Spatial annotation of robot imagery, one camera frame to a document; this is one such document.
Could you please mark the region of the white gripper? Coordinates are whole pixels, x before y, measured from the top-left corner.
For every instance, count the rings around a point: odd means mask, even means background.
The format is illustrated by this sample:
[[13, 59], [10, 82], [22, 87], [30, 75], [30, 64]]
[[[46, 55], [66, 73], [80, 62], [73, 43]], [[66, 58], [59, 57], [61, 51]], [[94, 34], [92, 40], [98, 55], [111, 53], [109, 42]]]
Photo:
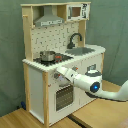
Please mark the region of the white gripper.
[[71, 68], [66, 68], [66, 67], [58, 67], [56, 71], [64, 76], [67, 80], [69, 80], [71, 83], [75, 83], [76, 77], [78, 73], [74, 71]]

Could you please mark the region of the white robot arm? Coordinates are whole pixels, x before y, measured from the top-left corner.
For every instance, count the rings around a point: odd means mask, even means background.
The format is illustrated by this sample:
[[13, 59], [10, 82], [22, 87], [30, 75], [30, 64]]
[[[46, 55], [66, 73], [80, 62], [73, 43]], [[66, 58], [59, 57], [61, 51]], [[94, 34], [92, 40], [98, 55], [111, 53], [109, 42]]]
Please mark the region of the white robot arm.
[[102, 74], [98, 70], [89, 70], [85, 74], [80, 74], [72, 68], [58, 67], [57, 71], [68, 79], [73, 86], [84, 90], [91, 98], [118, 102], [128, 101], [128, 80], [118, 92], [109, 92], [102, 89]]

